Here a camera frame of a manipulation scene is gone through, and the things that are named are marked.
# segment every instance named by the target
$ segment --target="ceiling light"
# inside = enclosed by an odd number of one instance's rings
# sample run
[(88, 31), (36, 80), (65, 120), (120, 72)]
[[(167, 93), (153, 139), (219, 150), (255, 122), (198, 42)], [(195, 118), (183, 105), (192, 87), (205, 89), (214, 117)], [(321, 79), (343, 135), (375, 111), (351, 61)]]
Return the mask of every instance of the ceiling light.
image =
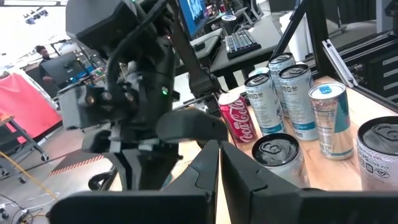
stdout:
[(56, 1), (5, 0), (5, 6), (54, 6)]

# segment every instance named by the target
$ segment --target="black keyboard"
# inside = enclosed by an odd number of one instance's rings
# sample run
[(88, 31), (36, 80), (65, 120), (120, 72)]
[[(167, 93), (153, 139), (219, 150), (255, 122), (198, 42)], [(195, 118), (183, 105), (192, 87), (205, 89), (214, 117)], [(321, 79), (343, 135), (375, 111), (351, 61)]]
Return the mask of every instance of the black keyboard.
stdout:
[(231, 59), (261, 48), (247, 30), (225, 37), (226, 56)]

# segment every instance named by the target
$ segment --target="can lid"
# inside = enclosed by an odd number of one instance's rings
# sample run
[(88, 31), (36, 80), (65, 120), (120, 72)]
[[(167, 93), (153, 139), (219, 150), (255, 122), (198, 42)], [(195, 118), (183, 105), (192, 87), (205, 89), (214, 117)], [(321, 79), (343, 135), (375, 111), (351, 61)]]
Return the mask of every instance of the can lid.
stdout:
[(269, 68), (267, 67), (261, 67), (261, 68), (256, 68), (254, 71), (252, 71), (249, 74), (249, 78), (258, 74), (266, 74), (269, 72)]
[(270, 134), (258, 140), (252, 150), (255, 160), (264, 166), (281, 166), (299, 153), (297, 140), (288, 134)]
[(358, 140), (373, 151), (398, 156), (398, 117), (375, 118), (358, 129)]
[(219, 105), (230, 105), (231, 103), (235, 102), (239, 99), (241, 95), (238, 93), (223, 93), (218, 98)]
[(291, 59), (292, 57), (293, 57), (293, 54), (292, 54), (292, 53), (288, 53), (288, 52), (286, 52), (286, 53), (281, 53), (281, 54), (276, 55), (275, 57), (271, 58), (271, 59), (269, 60), (269, 63), (271, 63), (271, 64), (274, 64), (274, 63), (281, 63), (281, 62), (284, 62), (284, 61), (286, 61), (286, 60), (288, 60), (288, 59)]
[(236, 20), (236, 16), (234, 15), (225, 15), (223, 17), (221, 17), (222, 20), (224, 21), (235, 21)]
[(280, 71), (279, 76), (281, 78), (295, 78), (306, 74), (307, 71), (308, 65), (292, 65)]
[(346, 90), (344, 84), (338, 82), (322, 83), (314, 86), (309, 94), (312, 98), (318, 100), (325, 100), (336, 97)]
[(247, 87), (258, 86), (265, 83), (268, 80), (269, 80), (268, 74), (253, 75), (244, 82), (244, 85)]

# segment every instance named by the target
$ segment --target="screw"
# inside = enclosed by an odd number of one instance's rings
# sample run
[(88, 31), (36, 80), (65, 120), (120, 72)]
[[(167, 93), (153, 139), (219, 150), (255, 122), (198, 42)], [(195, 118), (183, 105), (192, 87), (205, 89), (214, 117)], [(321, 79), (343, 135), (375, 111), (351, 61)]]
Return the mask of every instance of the screw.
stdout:
[(95, 99), (92, 96), (88, 96), (86, 100), (87, 100), (87, 103), (90, 105), (94, 104), (94, 102), (95, 102)]
[(112, 95), (110, 94), (110, 93), (108, 93), (108, 92), (104, 92), (103, 94), (102, 94), (102, 97), (104, 98), (104, 100), (112, 100)]
[(134, 101), (134, 97), (132, 97), (132, 95), (130, 93), (125, 93), (124, 96), (126, 97), (126, 99), (130, 102)]

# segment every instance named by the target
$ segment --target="pull tab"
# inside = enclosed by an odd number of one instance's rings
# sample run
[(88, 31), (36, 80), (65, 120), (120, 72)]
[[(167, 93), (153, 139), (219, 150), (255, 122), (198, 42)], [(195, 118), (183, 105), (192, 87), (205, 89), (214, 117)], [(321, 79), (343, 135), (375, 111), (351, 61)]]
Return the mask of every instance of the pull tab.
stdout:
[(281, 56), (277, 57), (276, 60), (286, 60), (288, 58), (289, 58), (289, 56), (281, 55)]
[(322, 94), (328, 94), (331, 93), (331, 88), (329, 86), (321, 86), (319, 88)]
[(301, 68), (293, 68), (289, 71), (290, 74), (301, 74), (303, 72), (303, 70)]
[(258, 77), (253, 78), (253, 81), (252, 81), (252, 82), (257, 83), (257, 82), (259, 82), (259, 81), (261, 81), (261, 80), (263, 80), (263, 79), (264, 79), (264, 76), (263, 76), (263, 75), (259, 75)]
[(282, 147), (278, 144), (271, 144), (271, 143), (265, 142), (260, 145), (260, 151), (274, 155), (274, 154), (280, 153), (282, 151)]
[(373, 127), (372, 131), (384, 139), (392, 142), (398, 142), (398, 131), (391, 129), (390, 126), (379, 124)]

